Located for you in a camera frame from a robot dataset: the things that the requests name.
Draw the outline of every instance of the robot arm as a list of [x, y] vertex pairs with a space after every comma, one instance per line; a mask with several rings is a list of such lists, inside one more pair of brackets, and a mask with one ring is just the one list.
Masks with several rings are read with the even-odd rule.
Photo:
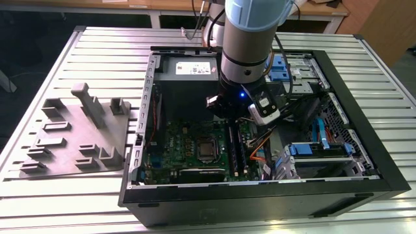
[[231, 119], [250, 112], [258, 125], [280, 115], [263, 76], [278, 26], [287, 19], [292, 0], [227, 0], [220, 90], [216, 115]]

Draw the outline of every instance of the wooden table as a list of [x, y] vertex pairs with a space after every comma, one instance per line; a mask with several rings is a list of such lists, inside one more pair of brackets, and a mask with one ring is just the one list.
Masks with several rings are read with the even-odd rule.
[[[195, 8], [200, 9], [202, 0], [195, 0]], [[151, 16], [152, 28], [160, 28], [160, 15], [192, 16], [191, 0], [130, 0], [126, 2], [103, 3], [102, 0], [2, 0], [0, 10], [104, 13], [104, 14], [146, 14]], [[300, 20], [327, 21], [324, 33], [335, 33], [343, 18], [350, 12], [343, 4], [331, 8], [326, 4], [307, 2], [302, 8]], [[298, 19], [298, 12], [288, 17]]]

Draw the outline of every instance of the blue plastic latch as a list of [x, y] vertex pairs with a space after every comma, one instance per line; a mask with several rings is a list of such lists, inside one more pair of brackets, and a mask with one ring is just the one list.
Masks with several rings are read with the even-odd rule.
[[319, 127], [319, 137], [320, 142], [323, 142], [324, 150], [330, 149], [330, 144], [327, 140], [327, 133], [326, 133], [326, 124], [324, 120], [322, 118], [316, 118], [312, 124], [312, 140], [318, 142], [318, 136], [316, 136], [316, 126]]
[[275, 164], [275, 170], [279, 168], [279, 166], [280, 166], [280, 164], [282, 164], [283, 161], [284, 161], [284, 160], [283, 160], [282, 157], [280, 157], [279, 160], [278, 160], [278, 162], [276, 162], [276, 164]]
[[291, 155], [296, 155], [296, 149], [295, 149], [294, 145], [288, 146], [288, 150], [291, 151]]
[[287, 73], [287, 65], [280, 55], [275, 55], [272, 69], [271, 69], [271, 81], [290, 81]]
[[311, 155], [312, 149], [310, 144], [294, 144], [299, 155]]
[[346, 144], [344, 144], [344, 148], [346, 148], [347, 155], [348, 155], [348, 156], [352, 155], [352, 153], [354, 153], [354, 147], [352, 147], [352, 145], [348, 144], [348, 143], [346, 143]]

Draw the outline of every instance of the white table leg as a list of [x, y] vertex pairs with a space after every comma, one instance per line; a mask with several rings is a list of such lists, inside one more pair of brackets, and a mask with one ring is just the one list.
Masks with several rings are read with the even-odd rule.
[[10, 78], [6, 76], [3, 71], [0, 70], [0, 86], [8, 93], [14, 93], [18, 89]]
[[160, 28], [160, 11], [150, 11], [152, 28]]
[[344, 16], [334, 16], [330, 21], [327, 28], [324, 30], [324, 34], [335, 34], [338, 32], [340, 23], [343, 22]]

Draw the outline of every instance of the label sticker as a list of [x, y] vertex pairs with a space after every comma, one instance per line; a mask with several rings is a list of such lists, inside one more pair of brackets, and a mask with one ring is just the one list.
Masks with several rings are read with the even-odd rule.
[[211, 75], [210, 62], [178, 62], [176, 75]]
[[292, 70], [292, 74], [294, 75], [300, 75], [300, 71], [296, 69], [296, 70]]
[[144, 5], [130, 5], [131, 8], [148, 8], [148, 6]]
[[268, 175], [271, 175], [272, 170], [267, 165], [263, 166], [263, 170]]

